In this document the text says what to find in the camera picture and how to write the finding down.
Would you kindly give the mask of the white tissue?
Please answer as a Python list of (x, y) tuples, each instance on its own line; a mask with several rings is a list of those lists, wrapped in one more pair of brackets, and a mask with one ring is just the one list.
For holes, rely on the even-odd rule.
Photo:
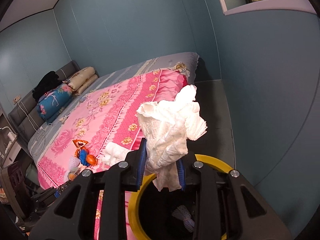
[(195, 85), (187, 85), (173, 101), (145, 102), (136, 111), (146, 139), (145, 172), (156, 175), (153, 184), (158, 191), (182, 188), (176, 161), (188, 154), (187, 140), (195, 141), (207, 132), (196, 92)]
[(129, 149), (114, 142), (109, 142), (103, 150), (102, 162), (107, 166), (113, 166), (120, 161), (124, 161), (129, 152)]

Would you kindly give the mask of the white foam fruit net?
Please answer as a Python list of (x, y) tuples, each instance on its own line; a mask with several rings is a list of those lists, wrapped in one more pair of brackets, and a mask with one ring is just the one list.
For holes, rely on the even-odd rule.
[(75, 172), (78, 170), (79, 165), (80, 165), (80, 159), (75, 156), (71, 156), (69, 159), (69, 170), (71, 172)]

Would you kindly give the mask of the blue cloth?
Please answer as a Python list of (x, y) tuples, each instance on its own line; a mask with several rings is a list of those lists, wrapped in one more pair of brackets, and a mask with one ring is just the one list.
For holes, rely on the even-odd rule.
[(86, 160), (87, 158), (87, 151), (85, 149), (81, 149), (80, 152), (79, 152), (79, 159), (80, 159), (80, 163), (82, 165), (85, 165), (85, 166), (89, 166), (89, 162)]

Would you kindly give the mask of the orange snack wrapper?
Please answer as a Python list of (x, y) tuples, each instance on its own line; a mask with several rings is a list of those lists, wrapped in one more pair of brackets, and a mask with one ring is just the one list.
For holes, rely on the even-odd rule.
[(85, 140), (73, 140), (73, 144), (76, 147), (75, 156), (78, 157), (81, 150), (87, 150), (86, 145), (88, 144), (88, 141)]

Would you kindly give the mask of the orange tangerine peel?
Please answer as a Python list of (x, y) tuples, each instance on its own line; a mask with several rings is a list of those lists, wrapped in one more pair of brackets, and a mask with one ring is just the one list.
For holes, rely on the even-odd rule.
[(89, 165), (92, 165), (92, 166), (95, 166), (97, 165), (98, 163), (98, 160), (95, 156), (91, 155), (91, 154), (88, 154), (86, 156), (86, 162), (89, 164)]

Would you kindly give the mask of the yellow rimmed trash bin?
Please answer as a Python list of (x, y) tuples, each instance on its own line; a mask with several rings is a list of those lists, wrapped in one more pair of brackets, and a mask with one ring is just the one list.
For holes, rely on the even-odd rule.
[[(201, 154), (182, 158), (185, 189), (158, 191), (155, 174), (143, 176), (140, 189), (131, 194), (127, 215), (133, 239), (227, 239), (227, 215), (222, 189), (232, 167)], [(189, 232), (172, 212), (184, 205), (195, 222)]]

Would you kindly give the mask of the pink floral bedspread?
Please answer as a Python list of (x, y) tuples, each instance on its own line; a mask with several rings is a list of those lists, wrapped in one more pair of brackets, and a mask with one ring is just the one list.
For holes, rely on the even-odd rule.
[(143, 136), (136, 116), (139, 106), (149, 101), (172, 101), (187, 83), (176, 70), (158, 69), (86, 94), (37, 162), (40, 186), (58, 187), (67, 181), (76, 140), (86, 141), (86, 150), (96, 158), (96, 164), (89, 166), (93, 172), (110, 168), (103, 163), (108, 142), (138, 149)]

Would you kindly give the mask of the white desk lamp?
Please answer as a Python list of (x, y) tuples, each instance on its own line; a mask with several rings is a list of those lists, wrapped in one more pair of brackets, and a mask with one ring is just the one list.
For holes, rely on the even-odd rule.
[(9, 126), (1, 127), (1, 130), (8, 130), (7, 136), (10, 139), (11, 142), (14, 142), (16, 140), (16, 134), (12, 131), (12, 129)]

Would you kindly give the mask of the small cloth on sheet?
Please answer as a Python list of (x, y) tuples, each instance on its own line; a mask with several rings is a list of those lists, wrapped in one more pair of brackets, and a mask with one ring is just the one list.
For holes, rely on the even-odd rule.
[(65, 123), (65, 121), (68, 119), (68, 115), (65, 115), (65, 116), (63, 116), (63, 117), (61, 117), (60, 119), (59, 119), (59, 122), (61, 122), (62, 124), (64, 124)]

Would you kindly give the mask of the grey upholstered headboard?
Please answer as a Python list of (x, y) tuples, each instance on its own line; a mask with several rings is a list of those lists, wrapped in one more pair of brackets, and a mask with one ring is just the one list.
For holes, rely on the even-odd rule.
[[(75, 61), (70, 61), (68, 64), (56, 71), (59, 80), (65, 81), (77, 71), (80, 67)], [(9, 121), (23, 141), (28, 142), (36, 133), (40, 126), (44, 123), (36, 110), (36, 101), (33, 98), (32, 90), (22, 98), (8, 114)]]

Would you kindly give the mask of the blue floral folded quilt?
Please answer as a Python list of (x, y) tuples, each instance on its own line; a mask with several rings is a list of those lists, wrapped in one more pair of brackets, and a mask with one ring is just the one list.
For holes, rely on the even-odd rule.
[(71, 87), (62, 83), (39, 99), (36, 105), (37, 113), (46, 123), (52, 123), (71, 103), (72, 94)]

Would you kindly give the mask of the beige folded quilt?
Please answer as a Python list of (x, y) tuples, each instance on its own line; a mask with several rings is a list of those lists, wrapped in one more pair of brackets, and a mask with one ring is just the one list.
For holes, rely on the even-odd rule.
[(72, 75), (67, 81), (67, 85), (76, 95), (82, 94), (95, 80), (98, 79), (93, 67), (86, 67)]

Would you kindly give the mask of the grey striped bed sheet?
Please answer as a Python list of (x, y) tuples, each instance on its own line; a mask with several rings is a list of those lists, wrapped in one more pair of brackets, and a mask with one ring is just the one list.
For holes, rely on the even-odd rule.
[(98, 78), (81, 95), (76, 96), (51, 124), (42, 124), (42, 126), (40, 126), (40, 129), (38, 129), (28, 142), (29, 153), (33, 159), (39, 159), (41, 153), (46, 146), (49, 145), (53, 136), (61, 129), (62, 123), (59, 122), (59, 119), (65, 115), (69, 115), (80, 101), (85, 99), (85, 95), (89, 92), (115, 85), (134, 76), (139, 76), (153, 70), (162, 68), (173, 70), (174, 66), (178, 63), (183, 63), (185, 65), (186, 70), (182, 73), (186, 74), (187, 81), (193, 84), (196, 77), (196, 70), (197, 67), (201, 65), (201, 60), (202, 59), (197, 53), (177, 53), (150, 59)]

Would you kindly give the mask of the black clothing pile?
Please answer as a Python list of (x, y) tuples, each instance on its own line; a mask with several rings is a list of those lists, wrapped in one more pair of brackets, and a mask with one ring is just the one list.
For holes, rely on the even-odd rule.
[(38, 85), (33, 89), (32, 95), (36, 102), (40, 100), (44, 94), (59, 87), (62, 81), (59, 80), (59, 76), (54, 71), (48, 72), (38, 83)]

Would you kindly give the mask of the wall power socket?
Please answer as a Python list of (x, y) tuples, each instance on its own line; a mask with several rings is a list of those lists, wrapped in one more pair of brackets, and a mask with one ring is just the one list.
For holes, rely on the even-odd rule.
[(17, 104), (20, 100), (21, 100), (21, 96), (18, 95), (18, 96), (16, 96), (16, 97), (13, 99), (13, 103), (14, 103), (14, 104)]

